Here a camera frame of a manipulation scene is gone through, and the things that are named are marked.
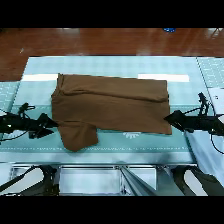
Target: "brown shirt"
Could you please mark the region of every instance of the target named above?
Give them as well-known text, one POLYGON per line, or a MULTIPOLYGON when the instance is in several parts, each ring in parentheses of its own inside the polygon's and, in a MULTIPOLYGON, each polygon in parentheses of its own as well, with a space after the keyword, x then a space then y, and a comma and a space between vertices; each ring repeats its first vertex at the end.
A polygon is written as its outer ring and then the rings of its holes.
POLYGON ((58 76, 52 117, 72 151, 98 143, 96 128, 171 134, 167 81, 58 76))

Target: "brown floor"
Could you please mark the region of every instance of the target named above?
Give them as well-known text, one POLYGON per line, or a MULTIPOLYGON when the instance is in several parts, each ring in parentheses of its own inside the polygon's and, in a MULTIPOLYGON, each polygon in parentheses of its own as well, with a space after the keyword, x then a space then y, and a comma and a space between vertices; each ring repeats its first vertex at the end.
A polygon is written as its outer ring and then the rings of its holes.
POLYGON ((164 55, 224 57, 224 29, 24 28, 0 33, 0 81, 20 80, 29 56, 164 55))

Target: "table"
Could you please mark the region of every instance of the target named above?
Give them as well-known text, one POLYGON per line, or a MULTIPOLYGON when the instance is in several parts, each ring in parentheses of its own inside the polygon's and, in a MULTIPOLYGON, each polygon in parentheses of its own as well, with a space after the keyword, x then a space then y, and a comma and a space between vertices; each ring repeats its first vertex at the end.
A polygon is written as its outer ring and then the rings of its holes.
MULTIPOLYGON (((138 78, 138 74, 184 74, 189 82, 168 82, 171 112, 198 107, 198 93, 209 97, 196 57, 167 56, 49 56, 30 57, 24 74, 83 74, 138 78)), ((27 114, 38 118, 44 112, 51 117, 50 96, 56 81, 22 81, 12 112, 24 102, 36 109, 27 114)), ((98 130, 99 143, 76 153, 64 148, 57 129, 41 139, 24 135, 2 142, 0 162, 63 164, 181 164, 194 163, 191 147, 179 130, 171 136, 140 132, 98 130)))

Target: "folded brown fabric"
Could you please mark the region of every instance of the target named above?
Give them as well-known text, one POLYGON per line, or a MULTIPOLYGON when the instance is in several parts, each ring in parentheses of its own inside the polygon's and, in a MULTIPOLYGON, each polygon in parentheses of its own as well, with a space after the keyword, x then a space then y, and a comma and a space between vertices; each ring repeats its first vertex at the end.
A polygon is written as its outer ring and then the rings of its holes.
POLYGON ((61 75, 52 117, 72 151, 96 144, 96 128, 171 134, 167 81, 61 75))

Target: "blue object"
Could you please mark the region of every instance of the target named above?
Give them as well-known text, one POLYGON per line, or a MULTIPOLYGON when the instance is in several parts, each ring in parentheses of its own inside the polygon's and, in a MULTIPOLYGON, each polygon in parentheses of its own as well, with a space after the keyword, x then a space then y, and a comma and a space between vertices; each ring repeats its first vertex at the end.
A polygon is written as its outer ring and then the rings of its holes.
POLYGON ((173 33, 176 31, 176 28, 163 28, 164 31, 173 33))

